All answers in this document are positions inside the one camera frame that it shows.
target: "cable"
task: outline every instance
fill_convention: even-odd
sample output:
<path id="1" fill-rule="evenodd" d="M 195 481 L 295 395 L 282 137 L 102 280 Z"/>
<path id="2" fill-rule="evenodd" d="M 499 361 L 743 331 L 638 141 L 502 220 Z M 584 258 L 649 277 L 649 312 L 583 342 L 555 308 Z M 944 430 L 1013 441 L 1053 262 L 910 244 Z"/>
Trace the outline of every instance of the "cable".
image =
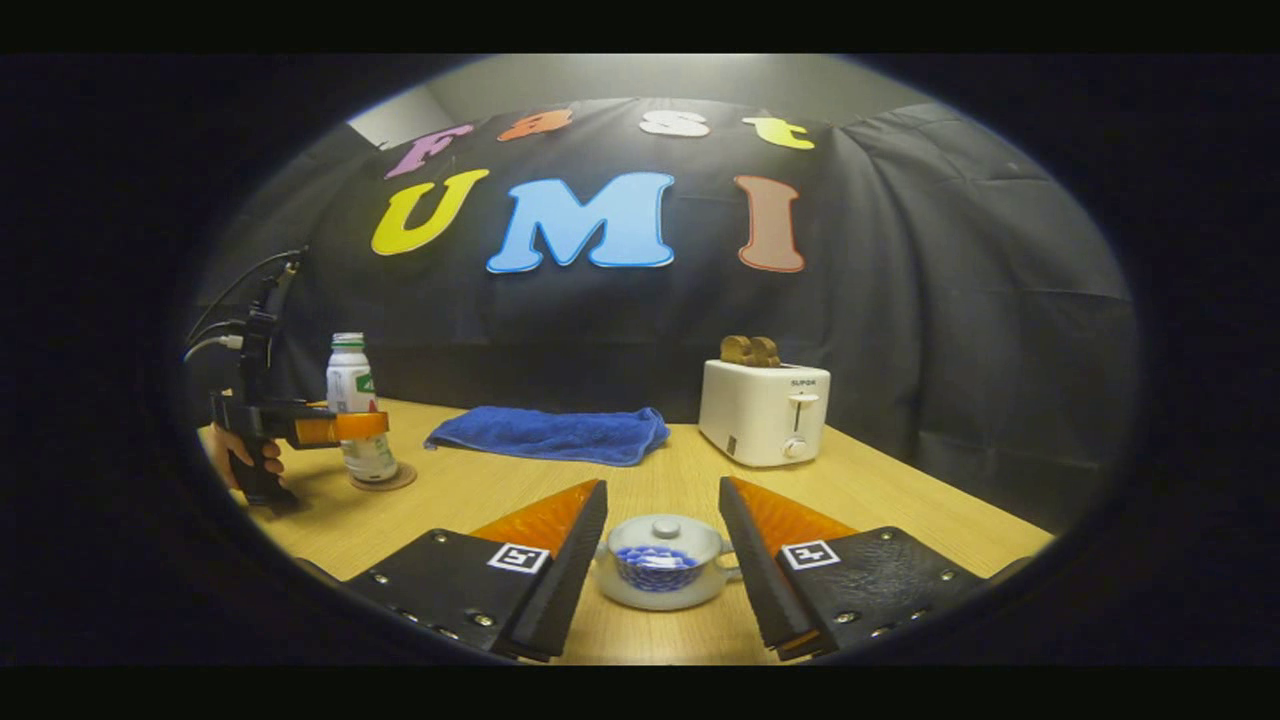
<path id="1" fill-rule="evenodd" d="M 244 338 L 238 334 L 224 334 L 219 337 L 202 340 L 197 342 L 195 347 L 188 350 L 186 355 L 182 356 L 182 361 L 186 363 L 187 360 L 191 360 L 191 356 L 195 355 L 200 348 L 209 347 L 210 345 L 225 345 L 232 350 L 239 350 L 244 345 Z"/>
<path id="2" fill-rule="evenodd" d="M 198 333 L 196 333 L 196 337 L 206 334 L 210 331 L 214 331 L 214 329 L 218 329 L 218 328 L 232 328 L 232 327 L 243 328 L 244 327 L 244 320 L 223 320 L 220 323 L 214 323 L 211 325 L 201 328 L 201 331 Z"/>
<path id="3" fill-rule="evenodd" d="M 191 328 L 189 333 L 187 333 L 187 340 L 184 341 L 184 343 L 186 345 L 191 345 L 191 341 L 196 340 L 196 337 L 198 337 L 201 334 L 200 332 L 197 332 L 200 329 L 200 324 L 204 323 L 206 318 L 209 318 L 209 314 L 214 311 L 214 307 L 218 307 L 218 305 L 221 304 L 221 301 L 228 295 L 230 295 L 233 290 L 236 290 L 237 287 L 239 287 L 239 284 L 242 282 L 244 282 L 246 279 L 248 279 L 248 277 L 252 275 L 259 268 L 261 268 L 262 265 L 266 265 L 268 263 L 274 263 L 275 260 L 282 260 L 284 258 L 297 258 L 300 255 L 302 255 L 301 250 L 289 250 L 288 252 L 278 252 L 275 255 L 271 255 L 266 260 L 260 261 L 259 264 L 253 265 L 252 268 L 244 270 L 244 274 L 242 274 L 239 278 L 237 278 L 236 282 L 233 282 L 230 284 L 230 287 L 228 287 L 227 290 L 224 290 L 221 292 L 221 295 L 219 295 L 218 297 L 215 297 L 214 301 L 209 304 L 209 307 L 205 309 L 205 313 L 200 316 L 198 320 L 196 320 L 195 327 Z"/>

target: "wooden table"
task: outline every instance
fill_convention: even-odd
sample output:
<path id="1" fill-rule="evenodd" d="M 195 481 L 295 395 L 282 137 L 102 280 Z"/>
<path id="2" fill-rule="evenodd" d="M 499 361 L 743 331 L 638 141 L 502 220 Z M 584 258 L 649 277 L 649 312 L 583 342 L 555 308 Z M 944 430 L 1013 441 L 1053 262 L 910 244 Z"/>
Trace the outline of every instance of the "wooden table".
<path id="1" fill-rule="evenodd" d="M 859 530 L 902 528 L 983 578 L 1052 541 L 1042 529 L 829 427 L 822 454 L 801 465 L 746 468 L 723 455 L 696 425 L 669 425 L 671 438 L 640 465 L 612 468 L 451 447 L 429 451 L 422 441 L 442 421 L 465 410 L 396 400 L 380 400 L 380 409 L 390 419 L 392 452 L 417 471 L 412 484 L 387 492 L 357 489 L 348 482 L 340 451 L 294 451 L 284 446 L 284 484 L 307 509 L 278 518 L 265 509 L 246 506 L 285 552 L 315 562 L 340 580 L 369 569 L 431 528 L 467 533 L 593 478 L 608 482 L 605 536 L 628 518 L 671 512 L 703 520 L 727 537 L 717 507 L 719 479 L 736 475 Z M 564 655 L 556 664 L 780 662 L 762 644 L 742 583 L 731 583 L 700 607 L 648 612 L 605 598 L 595 585 L 594 573 L 593 565 Z"/>

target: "orange gripper jaw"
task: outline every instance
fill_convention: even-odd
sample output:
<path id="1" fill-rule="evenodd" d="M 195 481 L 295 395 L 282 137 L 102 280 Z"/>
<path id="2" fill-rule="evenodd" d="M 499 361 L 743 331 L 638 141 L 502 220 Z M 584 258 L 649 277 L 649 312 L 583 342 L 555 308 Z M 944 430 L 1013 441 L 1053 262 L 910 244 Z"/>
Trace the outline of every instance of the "orange gripper jaw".
<path id="1" fill-rule="evenodd" d="M 544 497 L 468 534 L 494 542 L 547 548 L 554 559 L 599 482 L 588 480 Z"/>
<path id="2" fill-rule="evenodd" d="M 301 418 L 293 421 L 294 434 L 303 445 L 324 445 L 344 439 L 364 439 L 390 429 L 387 413 L 338 413 L 333 419 Z"/>
<path id="3" fill-rule="evenodd" d="M 751 523 L 759 530 L 769 557 L 777 557 L 783 544 L 836 539 L 858 533 L 854 528 L 773 491 L 741 478 L 730 477 L 730 482 L 751 514 Z"/>

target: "blue patterned teapot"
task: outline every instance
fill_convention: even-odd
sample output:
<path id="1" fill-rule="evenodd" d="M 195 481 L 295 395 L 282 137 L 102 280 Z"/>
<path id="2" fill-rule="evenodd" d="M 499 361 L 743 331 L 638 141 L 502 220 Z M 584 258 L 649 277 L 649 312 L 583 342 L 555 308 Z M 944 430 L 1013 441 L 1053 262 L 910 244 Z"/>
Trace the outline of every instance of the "blue patterned teapot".
<path id="1" fill-rule="evenodd" d="M 717 560 L 733 546 L 710 525 L 681 515 L 643 515 L 622 523 L 595 552 L 596 584 L 609 598 L 643 610 L 680 610 L 741 579 Z"/>

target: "teapot lid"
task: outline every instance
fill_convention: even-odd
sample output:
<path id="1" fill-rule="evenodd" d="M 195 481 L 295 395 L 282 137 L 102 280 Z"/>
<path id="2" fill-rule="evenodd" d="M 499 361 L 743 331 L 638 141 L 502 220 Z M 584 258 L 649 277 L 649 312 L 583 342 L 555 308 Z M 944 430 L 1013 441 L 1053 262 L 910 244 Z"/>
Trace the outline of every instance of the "teapot lid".
<path id="1" fill-rule="evenodd" d="M 609 552 L 635 552 L 644 548 L 666 548 L 677 551 L 701 565 L 716 559 L 722 550 L 721 536 L 710 525 L 682 515 L 641 515 L 623 521 L 609 533 Z M 663 555 L 654 556 L 654 562 L 662 562 Z"/>

